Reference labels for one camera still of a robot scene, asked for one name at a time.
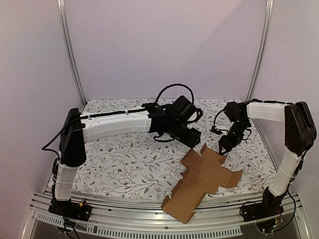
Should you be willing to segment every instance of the robotic arm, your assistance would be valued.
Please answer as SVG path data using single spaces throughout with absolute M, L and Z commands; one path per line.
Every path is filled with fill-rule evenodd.
M 223 112 L 233 122 L 227 135 L 219 140 L 219 153 L 230 152 L 243 140 L 244 131 L 249 130 L 249 119 L 275 121 L 285 125 L 285 154 L 278 172 L 263 194 L 260 204 L 242 208 L 244 221 L 257 220 L 283 212 L 281 201 L 289 185 L 301 170 L 306 152 L 313 146 L 317 136 L 314 121 L 305 102 L 285 104 L 280 102 L 229 102 Z M 213 126 L 212 132 L 222 132 Z
M 85 201 L 78 204 L 70 200 L 77 169 L 86 160 L 84 143 L 122 133 L 157 132 L 159 136 L 154 137 L 155 141 L 176 139 L 193 148 L 200 143 L 201 132 L 190 124 L 198 121 L 202 115 L 202 110 L 184 96 L 164 106 L 148 103 L 134 109 L 108 113 L 80 114 L 77 108 L 71 109 L 61 131 L 60 160 L 56 161 L 52 170 L 54 185 L 49 212 L 88 221 L 90 206 Z M 164 133 L 171 139 L 158 140 Z

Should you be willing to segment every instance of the floral patterned surface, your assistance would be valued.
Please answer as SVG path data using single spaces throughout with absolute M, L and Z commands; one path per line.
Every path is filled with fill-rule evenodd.
M 117 99 L 89 101 L 84 112 L 98 113 L 129 109 L 151 102 L 152 99 Z M 160 104 L 173 100 L 160 100 Z M 203 117 L 193 127 L 202 132 L 201 143 L 194 149 L 199 152 L 206 142 L 217 150 L 220 135 L 209 130 L 218 111 L 231 100 L 195 100 L 195 105 L 204 111 Z M 217 125 L 231 126 L 224 114 Z M 127 133 L 97 139 L 85 144 L 87 160 L 79 168 L 73 191 L 95 196 L 143 198 L 163 200 L 182 178 L 185 167 L 180 160 L 189 148 L 177 140 L 160 143 L 153 140 L 156 133 Z M 228 154 L 224 167 L 231 170 L 243 169 L 242 178 L 236 188 L 219 187 L 215 195 L 230 196 L 262 191 L 275 176 L 275 168 L 256 130 Z

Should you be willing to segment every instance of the cardboard box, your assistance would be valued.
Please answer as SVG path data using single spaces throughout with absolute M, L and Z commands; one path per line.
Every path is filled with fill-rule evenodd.
M 207 148 L 206 144 L 200 153 L 190 149 L 184 156 L 181 160 L 186 167 L 183 179 L 173 188 L 171 198 L 167 195 L 161 205 L 164 212 L 182 223 L 193 217 L 206 193 L 215 194 L 219 186 L 236 187 L 243 173 L 243 170 L 233 172 L 221 166 L 227 156 Z

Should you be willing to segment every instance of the vertical metal post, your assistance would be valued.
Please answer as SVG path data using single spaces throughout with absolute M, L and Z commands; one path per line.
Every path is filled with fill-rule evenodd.
M 262 33 L 262 37 L 261 37 L 261 41 L 260 41 L 260 46 L 259 46 L 259 51 L 258 51 L 258 55 L 257 55 L 257 60 L 256 60 L 253 76 L 252 76 L 252 79 L 251 79 L 251 82 L 249 85 L 249 89 L 248 89 L 245 101 L 251 100 L 253 98 L 253 95 L 254 95 L 256 83 L 258 80 L 258 75 L 260 72 L 261 64 L 262 64 L 265 49 L 266 49 L 266 43 L 267 43 L 267 38 L 268 38 L 268 33 L 269 33 L 270 23 L 271 23 L 271 17 L 273 14 L 273 5 L 274 5 L 274 0 L 267 0 L 263 33 Z
M 67 23 L 67 19 L 66 19 L 64 0 L 57 0 L 57 4 L 58 4 L 58 11 L 59 11 L 59 17 L 60 17 L 60 23 L 61 23 L 61 27 L 62 27 L 64 43 L 65 43 L 67 55 L 69 58 L 74 83 L 76 86 L 76 90 L 78 91 L 81 103 L 83 106 L 85 106 L 87 101 L 86 101 L 86 98 L 84 95 L 79 72 L 78 72 L 78 69 L 76 66 L 75 57 L 73 54 L 73 49 L 72 49 L 70 34 L 69 34 L 69 28 L 68 28 L 68 23 Z

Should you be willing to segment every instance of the brown cardboard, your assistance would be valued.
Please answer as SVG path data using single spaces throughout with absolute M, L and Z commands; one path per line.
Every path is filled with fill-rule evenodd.
M 243 172 L 222 167 L 227 156 L 219 155 L 206 144 L 200 152 L 202 156 L 190 149 L 181 160 L 187 168 L 183 179 L 173 188 L 171 198 L 167 195 L 161 205 L 164 212 L 182 223 L 192 218 L 206 193 L 215 194 L 219 186 L 236 187 Z

